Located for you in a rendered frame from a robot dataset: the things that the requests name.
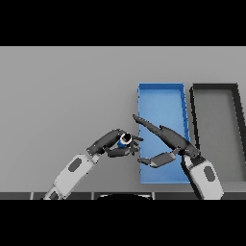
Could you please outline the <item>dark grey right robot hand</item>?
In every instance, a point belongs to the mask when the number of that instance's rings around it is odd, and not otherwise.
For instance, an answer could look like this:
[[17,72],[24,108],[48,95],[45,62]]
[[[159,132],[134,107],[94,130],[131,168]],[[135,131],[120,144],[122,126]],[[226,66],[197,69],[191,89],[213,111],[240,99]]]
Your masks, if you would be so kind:
[[174,130],[167,128],[165,126],[159,125],[158,127],[152,124],[150,121],[133,115],[136,123],[147,128],[151,133],[156,135],[161,139],[169,148],[172,149],[171,152],[165,152],[158,154],[150,159],[148,158],[138,158],[137,161],[145,165],[150,165],[153,168],[158,168],[176,159],[177,155],[189,156],[192,159],[197,156],[201,156],[201,151],[197,149],[190,141],[185,139],[183,136],[179,135]]

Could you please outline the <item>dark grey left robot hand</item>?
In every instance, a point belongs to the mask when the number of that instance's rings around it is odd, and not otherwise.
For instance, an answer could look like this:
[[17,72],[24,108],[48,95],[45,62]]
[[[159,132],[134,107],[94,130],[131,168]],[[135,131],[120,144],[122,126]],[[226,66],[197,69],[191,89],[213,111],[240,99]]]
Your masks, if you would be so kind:
[[86,150],[92,157],[94,155],[103,155],[105,153],[107,153],[110,158],[124,157],[129,154],[134,155],[135,152],[138,151],[137,142],[143,141],[143,138],[130,134],[132,136],[131,143],[125,148],[119,148],[117,142],[123,134],[128,134],[128,132],[121,129],[112,130],[96,140]]

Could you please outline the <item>blue pipe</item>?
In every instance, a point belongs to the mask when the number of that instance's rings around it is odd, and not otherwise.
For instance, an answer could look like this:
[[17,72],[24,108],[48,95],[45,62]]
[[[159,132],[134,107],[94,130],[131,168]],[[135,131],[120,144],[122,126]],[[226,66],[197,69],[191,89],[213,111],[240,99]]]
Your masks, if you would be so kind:
[[117,146],[119,148],[125,148],[131,143],[131,141],[132,136],[130,134],[123,134],[117,142]]

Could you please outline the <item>blue bin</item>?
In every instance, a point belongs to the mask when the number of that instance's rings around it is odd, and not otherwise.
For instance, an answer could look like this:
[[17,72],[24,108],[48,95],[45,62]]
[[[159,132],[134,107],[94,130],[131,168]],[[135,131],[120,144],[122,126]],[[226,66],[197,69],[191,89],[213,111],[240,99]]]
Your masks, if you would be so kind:
[[188,184],[182,151],[189,138],[185,85],[183,83],[139,83],[139,156],[152,162],[140,165],[144,185]]

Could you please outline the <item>dark grey bin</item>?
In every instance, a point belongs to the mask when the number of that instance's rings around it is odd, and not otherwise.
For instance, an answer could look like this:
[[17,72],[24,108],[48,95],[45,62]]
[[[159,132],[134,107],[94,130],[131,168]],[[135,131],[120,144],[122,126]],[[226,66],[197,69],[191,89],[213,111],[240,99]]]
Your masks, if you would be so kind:
[[246,183],[246,125],[238,84],[193,84],[195,144],[224,183]]

